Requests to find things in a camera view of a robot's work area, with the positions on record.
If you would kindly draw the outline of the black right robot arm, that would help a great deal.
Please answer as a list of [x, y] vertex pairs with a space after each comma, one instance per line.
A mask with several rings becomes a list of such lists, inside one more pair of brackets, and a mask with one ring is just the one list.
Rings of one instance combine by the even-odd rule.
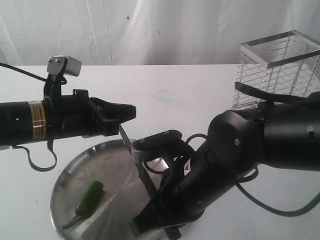
[[320, 169], [320, 94], [269, 94], [265, 99], [256, 108], [217, 115], [197, 150], [177, 130], [133, 143], [147, 153], [146, 161], [162, 158], [168, 166], [155, 194], [129, 224], [135, 237], [196, 221], [214, 201], [248, 181], [259, 164]]

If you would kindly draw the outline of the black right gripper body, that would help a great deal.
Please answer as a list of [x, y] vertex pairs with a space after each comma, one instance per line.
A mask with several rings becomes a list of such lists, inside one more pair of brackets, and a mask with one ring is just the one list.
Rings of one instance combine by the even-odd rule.
[[212, 154], [184, 154], [165, 170], [151, 200], [180, 215], [186, 224], [199, 219], [224, 194], [225, 164]]

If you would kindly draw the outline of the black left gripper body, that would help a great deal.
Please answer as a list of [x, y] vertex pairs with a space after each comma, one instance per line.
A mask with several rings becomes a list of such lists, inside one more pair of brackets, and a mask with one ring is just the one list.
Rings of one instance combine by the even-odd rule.
[[75, 89], [72, 95], [54, 95], [44, 98], [47, 139], [72, 137], [90, 138], [114, 136], [120, 122], [107, 119], [85, 89]]

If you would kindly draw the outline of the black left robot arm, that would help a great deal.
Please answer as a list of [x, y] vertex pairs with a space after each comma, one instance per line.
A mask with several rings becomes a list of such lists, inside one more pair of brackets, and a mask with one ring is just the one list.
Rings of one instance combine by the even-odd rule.
[[0, 144], [17, 146], [73, 137], [114, 136], [120, 124], [134, 119], [134, 105], [90, 97], [75, 89], [50, 102], [5, 102], [0, 105]]

